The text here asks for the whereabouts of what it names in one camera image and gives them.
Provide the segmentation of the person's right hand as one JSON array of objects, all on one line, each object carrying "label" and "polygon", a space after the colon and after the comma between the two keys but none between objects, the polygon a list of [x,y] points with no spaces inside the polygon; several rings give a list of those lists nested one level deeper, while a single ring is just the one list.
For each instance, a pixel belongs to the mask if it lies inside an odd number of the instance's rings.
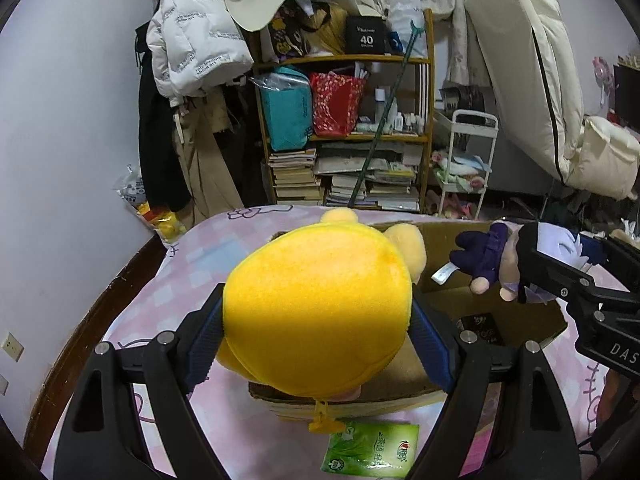
[{"label": "person's right hand", "polygon": [[597,424],[602,426],[612,415],[615,398],[620,388],[620,374],[615,370],[609,370],[605,376],[604,388],[600,396],[597,410]]}]

